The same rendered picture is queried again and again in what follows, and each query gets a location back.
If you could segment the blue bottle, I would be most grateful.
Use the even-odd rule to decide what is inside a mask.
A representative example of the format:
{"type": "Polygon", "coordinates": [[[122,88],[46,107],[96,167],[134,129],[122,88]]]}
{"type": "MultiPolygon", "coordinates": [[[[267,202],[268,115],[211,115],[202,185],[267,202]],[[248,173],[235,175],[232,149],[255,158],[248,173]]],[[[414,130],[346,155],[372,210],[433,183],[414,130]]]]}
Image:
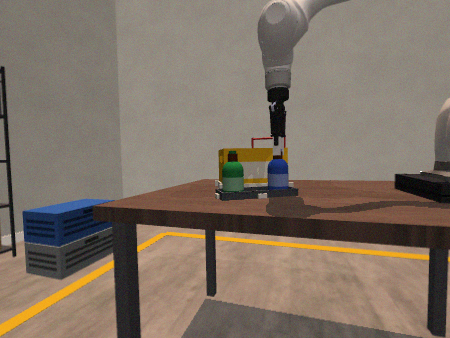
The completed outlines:
{"type": "Polygon", "coordinates": [[[268,190],[288,189],[288,164],[281,155],[273,155],[268,164],[268,190]]]}

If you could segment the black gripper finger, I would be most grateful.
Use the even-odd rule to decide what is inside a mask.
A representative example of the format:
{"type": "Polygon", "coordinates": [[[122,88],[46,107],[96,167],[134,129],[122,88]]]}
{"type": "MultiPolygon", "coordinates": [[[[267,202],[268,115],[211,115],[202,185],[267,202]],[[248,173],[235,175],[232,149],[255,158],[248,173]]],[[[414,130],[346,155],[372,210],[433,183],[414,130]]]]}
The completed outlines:
{"type": "Polygon", "coordinates": [[[279,136],[279,137],[281,137],[281,152],[283,152],[283,155],[284,155],[284,137],[286,137],[285,136],[285,124],[286,124],[286,111],[285,111],[285,106],[283,106],[281,125],[280,125],[280,136],[279,136]],[[284,115],[284,113],[285,113],[285,115],[284,115]]]}
{"type": "Polygon", "coordinates": [[[274,102],[272,105],[269,105],[271,134],[273,134],[271,135],[271,137],[273,137],[273,155],[281,155],[281,137],[279,136],[283,104],[280,105],[279,115],[277,109],[278,108],[276,102],[274,102]]]}

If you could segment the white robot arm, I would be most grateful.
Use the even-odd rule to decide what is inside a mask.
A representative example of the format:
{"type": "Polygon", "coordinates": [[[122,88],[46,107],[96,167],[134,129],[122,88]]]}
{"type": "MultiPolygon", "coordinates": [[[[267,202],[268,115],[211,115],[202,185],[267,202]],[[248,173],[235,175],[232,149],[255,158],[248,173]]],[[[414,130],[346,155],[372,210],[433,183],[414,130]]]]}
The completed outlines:
{"type": "MultiPolygon", "coordinates": [[[[325,7],[346,1],[272,0],[263,8],[257,32],[267,91],[291,87],[293,48],[308,31],[310,20],[325,7]]],[[[434,150],[434,169],[420,175],[450,181],[450,98],[437,117],[434,150]]]]}

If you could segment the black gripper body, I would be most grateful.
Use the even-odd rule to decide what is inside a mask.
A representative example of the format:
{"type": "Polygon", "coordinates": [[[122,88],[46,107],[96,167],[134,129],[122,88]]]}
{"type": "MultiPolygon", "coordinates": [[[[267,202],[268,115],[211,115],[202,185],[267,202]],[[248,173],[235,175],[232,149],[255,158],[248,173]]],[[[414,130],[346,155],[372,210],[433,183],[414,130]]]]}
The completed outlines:
{"type": "Polygon", "coordinates": [[[272,104],[276,102],[278,115],[280,114],[280,105],[289,99],[289,89],[285,87],[275,87],[267,91],[267,100],[272,104]]]}

